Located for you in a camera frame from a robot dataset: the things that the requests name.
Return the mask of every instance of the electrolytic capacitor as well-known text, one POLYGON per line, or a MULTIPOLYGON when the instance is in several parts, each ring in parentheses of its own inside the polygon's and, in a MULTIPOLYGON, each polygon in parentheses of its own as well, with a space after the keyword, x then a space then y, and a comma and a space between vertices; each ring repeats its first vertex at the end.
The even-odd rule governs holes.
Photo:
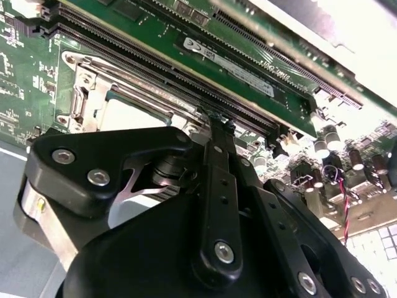
POLYGON ((313 180, 306 181, 303 186, 305 187, 305 192, 314 191, 313 180))
POLYGON ((322 188, 324 186, 323 177, 321 175, 321 171, 319 169, 314 169, 312 172, 313 177, 313 186, 315 188, 322 188))
POLYGON ((322 160, 329 156, 327 143, 322 138, 319 138, 317 141, 314 142, 314 151, 316 152, 316 155, 322 160))
POLYGON ((330 131, 325 135, 325 141, 330 151, 340 151, 343 149, 344 144, 341 142, 339 135, 336 131, 330 131))
POLYGON ((361 171, 364 169, 364 163, 362 162, 361 154, 358 150, 351 150, 349 152, 349 157, 354 171, 361 171))
POLYGON ((372 157, 372 164, 378 175, 386 175, 389 172, 387 170, 385 158, 381 156, 381 154, 372 157))

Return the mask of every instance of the red wire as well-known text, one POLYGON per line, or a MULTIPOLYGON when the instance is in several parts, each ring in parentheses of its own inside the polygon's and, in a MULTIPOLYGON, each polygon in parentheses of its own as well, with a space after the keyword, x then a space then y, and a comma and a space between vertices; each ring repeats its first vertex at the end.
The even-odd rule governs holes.
POLYGON ((345 246, 347 245, 347 239, 349 239, 349 196, 347 196, 344 186, 343 186, 343 179, 339 181, 339 189, 343 193, 343 196, 345 198, 344 200, 344 213, 345 213, 345 224, 344 224, 344 240, 345 240, 345 246))

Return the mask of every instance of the cable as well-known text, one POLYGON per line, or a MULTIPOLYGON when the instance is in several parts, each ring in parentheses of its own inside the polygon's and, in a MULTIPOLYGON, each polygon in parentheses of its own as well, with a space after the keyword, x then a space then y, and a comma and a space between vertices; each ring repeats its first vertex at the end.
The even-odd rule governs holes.
POLYGON ((346 193, 346 187, 344 185, 344 180, 339 180, 339 189, 343 193, 343 202, 344 202, 344 240, 345 246, 347 246, 347 240, 349 239, 349 196, 346 193))
POLYGON ((333 165, 326 165, 326 166, 323 166, 323 168, 322 168, 322 170, 321 170, 321 174, 322 174, 325 178, 327 178, 330 182, 332 182, 332 183, 337 183, 338 177, 339 177, 339 170, 338 170, 337 167, 335 167, 335 166, 333 166, 333 165), (335 170, 335 177, 334 177, 334 179, 331 179, 330 177, 328 177, 328 174, 325 173, 325 170, 326 170, 327 168, 332 168, 332 169, 335 170))

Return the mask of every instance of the gray surface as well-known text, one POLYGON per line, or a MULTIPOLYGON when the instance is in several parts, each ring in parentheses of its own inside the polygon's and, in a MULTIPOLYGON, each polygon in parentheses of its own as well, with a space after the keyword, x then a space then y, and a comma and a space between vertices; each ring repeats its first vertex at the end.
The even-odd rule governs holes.
MULTIPOLYGON (((24 155, 2 142, 0 148, 24 155)), ((24 166, 24 161, 0 152, 0 292, 53 298, 65 272, 56 256, 23 235, 12 218, 24 166)))

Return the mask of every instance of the label sticker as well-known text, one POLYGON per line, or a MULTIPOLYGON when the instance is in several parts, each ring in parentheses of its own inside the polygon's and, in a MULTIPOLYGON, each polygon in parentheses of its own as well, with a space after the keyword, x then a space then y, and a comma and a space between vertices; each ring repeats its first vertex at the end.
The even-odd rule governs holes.
POLYGON ((241 67, 233 64, 232 62, 224 59, 223 57, 219 56, 218 54, 214 53, 213 51, 199 44, 195 40, 186 37, 184 41, 184 47, 192 52, 203 55, 205 58, 213 61, 220 67, 227 70, 233 76, 239 78, 241 81, 244 81, 245 83, 258 89, 259 91, 263 92, 264 94, 270 97, 274 97, 274 90, 271 85, 257 78, 253 74, 250 74, 248 71, 242 69, 241 67))

